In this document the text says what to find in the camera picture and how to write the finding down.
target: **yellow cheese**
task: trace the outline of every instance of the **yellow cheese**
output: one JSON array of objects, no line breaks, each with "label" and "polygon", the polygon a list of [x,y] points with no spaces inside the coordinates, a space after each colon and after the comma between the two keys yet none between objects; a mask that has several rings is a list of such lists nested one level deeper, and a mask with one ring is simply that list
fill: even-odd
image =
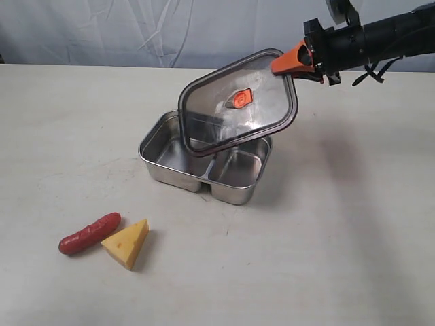
[{"label": "yellow cheese", "polygon": [[143,219],[106,238],[101,244],[117,262],[131,270],[149,230],[147,220]]}]

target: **white table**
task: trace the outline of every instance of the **white table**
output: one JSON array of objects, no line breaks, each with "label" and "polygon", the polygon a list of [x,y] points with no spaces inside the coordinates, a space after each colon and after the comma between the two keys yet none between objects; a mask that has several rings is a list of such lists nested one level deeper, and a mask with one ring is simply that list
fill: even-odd
[{"label": "white table", "polygon": [[[254,197],[151,179],[142,138],[204,70],[0,65],[0,325],[435,325],[435,75],[297,81]],[[136,270],[59,240],[105,213]]]}]

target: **white backdrop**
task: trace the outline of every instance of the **white backdrop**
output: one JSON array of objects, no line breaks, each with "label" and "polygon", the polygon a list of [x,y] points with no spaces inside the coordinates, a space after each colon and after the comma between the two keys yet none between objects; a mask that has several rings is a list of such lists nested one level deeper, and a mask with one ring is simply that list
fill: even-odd
[{"label": "white backdrop", "polygon": [[[362,0],[363,24],[429,0]],[[2,0],[9,63],[218,68],[262,48],[287,51],[303,22],[333,26],[324,0]],[[392,70],[435,71],[435,57]]]}]

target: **lid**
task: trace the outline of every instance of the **lid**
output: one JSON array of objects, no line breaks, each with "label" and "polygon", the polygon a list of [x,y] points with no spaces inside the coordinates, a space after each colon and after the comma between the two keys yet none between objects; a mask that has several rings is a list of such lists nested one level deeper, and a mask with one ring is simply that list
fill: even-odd
[{"label": "lid", "polygon": [[266,49],[199,78],[179,97],[186,149],[206,156],[287,128],[298,101],[293,79],[271,72],[283,52]]}]

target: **red sausage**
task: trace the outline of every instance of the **red sausage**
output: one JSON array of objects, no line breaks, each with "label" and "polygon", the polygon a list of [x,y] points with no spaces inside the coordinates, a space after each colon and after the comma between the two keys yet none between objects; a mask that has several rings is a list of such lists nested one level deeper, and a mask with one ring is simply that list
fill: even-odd
[{"label": "red sausage", "polygon": [[106,239],[116,230],[121,222],[119,213],[104,215],[83,230],[63,238],[59,243],[59,251],[65,255],[73,255]]}]

